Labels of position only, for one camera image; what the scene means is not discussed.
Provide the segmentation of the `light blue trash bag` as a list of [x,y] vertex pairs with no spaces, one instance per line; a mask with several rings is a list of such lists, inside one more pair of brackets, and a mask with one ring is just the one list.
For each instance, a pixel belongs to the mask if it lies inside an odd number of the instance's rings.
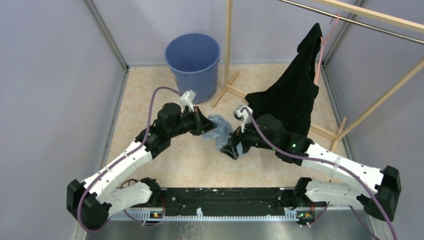
[[222,148],[229,143],[229,134],[234,132],[232,125],[220,114],[210,114],[208,120],[213,122],[216,127],[202,135],[204,140],[213,140],[215,149],[222,152]]

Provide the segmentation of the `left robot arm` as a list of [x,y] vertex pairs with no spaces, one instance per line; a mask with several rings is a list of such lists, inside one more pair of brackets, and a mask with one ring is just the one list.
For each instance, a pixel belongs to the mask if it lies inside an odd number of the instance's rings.
[[161,187],[155,179],[146,177],[127,187],[122,187],[122,183],[169,148],[172,138],[187,133],[201,136],[216,127],[198,106],[164,104],[153,123],[115,160],[92,176],[82,181],[74,179],[68,184],[67,211],[87,232],[94,232],[101,229],[112,215],[127,208],[161,204]]

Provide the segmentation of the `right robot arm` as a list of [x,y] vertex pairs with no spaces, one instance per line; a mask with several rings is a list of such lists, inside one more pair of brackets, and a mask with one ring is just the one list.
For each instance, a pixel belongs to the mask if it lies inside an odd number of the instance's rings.
[[270,114],[259,117],[256,123],[243,121],[228,135],[220,152],[236,160],[250,148],[273,150],[283,162],[338,180],[330,183],[301,177],[293,189],[295,206],[329,202],[362,207],[368,215],[382,221],[395,218],[402,188],[400,172],[393,166],[381,169],[338,155],[306,136],[287,131]]

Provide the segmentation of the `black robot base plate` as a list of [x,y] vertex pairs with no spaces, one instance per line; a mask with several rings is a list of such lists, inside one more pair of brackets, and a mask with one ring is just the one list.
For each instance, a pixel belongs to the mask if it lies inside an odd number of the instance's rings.
[[182,188],[161,189],[155,203],[139,203],[138,208],[159,208],[165,216],[194,216],[201,209],[206,217],[282,216],[296,208],[324,207],[324,201],[295,196],[293,189],[280,187]]

